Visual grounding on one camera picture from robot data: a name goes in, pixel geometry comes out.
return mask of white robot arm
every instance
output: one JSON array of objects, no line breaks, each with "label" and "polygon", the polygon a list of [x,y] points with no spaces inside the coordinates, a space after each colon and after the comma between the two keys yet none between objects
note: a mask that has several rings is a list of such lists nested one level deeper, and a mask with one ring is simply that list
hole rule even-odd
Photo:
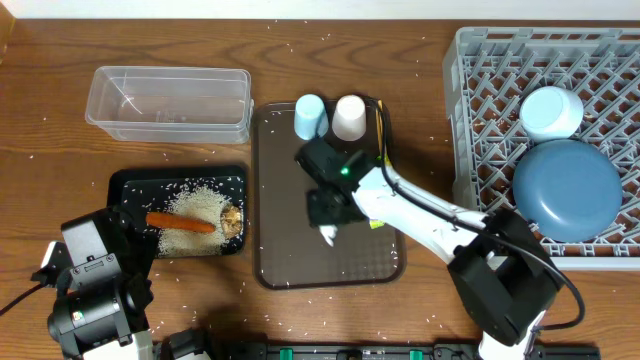
[{"label": "white robot arm", "polygon": [[[389,176],[413,199],[436,209],[450,217],[457,217],[469,225],[483,229],[486,214],[461,208],[418,188],[398,175],[391,167],[387,168]],[[374,168],[359,182],[353,198],[365,216],[383,221],[412,237],[449,264],[454,258],[454,251],[459,246],[468,246],[478,235],[474,232],[454,227],[450,222],[432,215],[397,195],[387,184],[381,168]],[[544,315],[542,311],[528,328],[525,337],[513,346],[506,346],[492,338],[486,332],[482,334],[482,342],[478,354],[483,360],[525,359],[525,354],[532,342],[532,329]]]},{"label": "white robot arm", "polygon": [[[484,360],[527,358],[557,292],[565,284],[575,290],[512,211],[489,216],[461,208],[409,183],[382,161],[362,152],[347,158],[320,138],[305,144],[296,161],[318,183],[307,194],[307,210],[329,244],[341,224],[379,220],[447,264],[467,313],[484,331],[478,351]],[[501,250],[507,253],[503,262],[490,265]]]}]

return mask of brown tray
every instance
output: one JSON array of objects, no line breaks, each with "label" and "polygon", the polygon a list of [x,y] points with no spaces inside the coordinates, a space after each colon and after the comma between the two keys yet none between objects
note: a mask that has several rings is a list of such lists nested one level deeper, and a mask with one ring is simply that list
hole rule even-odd
[{"label": "brown tray", "polygon": [[[329,118],[335,101],[326,103]],[[304,144],[293,130],[295,103],[264,106],[253,116],[252,151],[256,188],[254,272],[268,289],[385,283],[405,269],[403,236],[390,226],[372,230],[368,222],[342,226],[334,247],[309,225],[305,194],[317,187],[293,160]],[[325,139],[339,151],[378,153],[373,108],[367,132],[355,142]]]}]

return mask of green clip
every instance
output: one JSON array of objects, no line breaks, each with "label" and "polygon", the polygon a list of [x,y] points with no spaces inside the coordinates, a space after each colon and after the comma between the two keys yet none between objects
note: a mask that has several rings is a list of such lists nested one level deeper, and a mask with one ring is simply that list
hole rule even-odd
[{"label": "green clip", "polygon": [[420,350],[409,351],[409,360],[422,360],[422,351]]},{"label": "green clip", "polygon": [[280,360],[293,360],[293,349],[280,349]]}]

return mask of blue bowl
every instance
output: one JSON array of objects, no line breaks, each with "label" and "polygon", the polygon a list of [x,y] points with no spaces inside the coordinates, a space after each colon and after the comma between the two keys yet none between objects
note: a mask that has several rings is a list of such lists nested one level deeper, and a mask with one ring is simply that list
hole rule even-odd
[{"label": "blue bowl", "polygon": [[606,230],[622,205],[616,168],[595,147],[556,140],[534,147],[518,164],[513,196],[522,216],[556,241],[581,242]]}]

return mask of rice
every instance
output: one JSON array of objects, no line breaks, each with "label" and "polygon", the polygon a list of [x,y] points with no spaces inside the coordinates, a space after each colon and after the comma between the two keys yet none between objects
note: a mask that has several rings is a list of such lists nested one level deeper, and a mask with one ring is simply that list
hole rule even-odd
[{"label": "rice", "polygon": [[183,190],[169,202],[168,212],[193,219],[206,221],[216,227],[210,234],[195,233],[178,229],[160,231],[160,256],[202,256],[218,255],[229,240],[225,239],[220,223],[222,210],[230,204],[227,196],[207,187]]}]

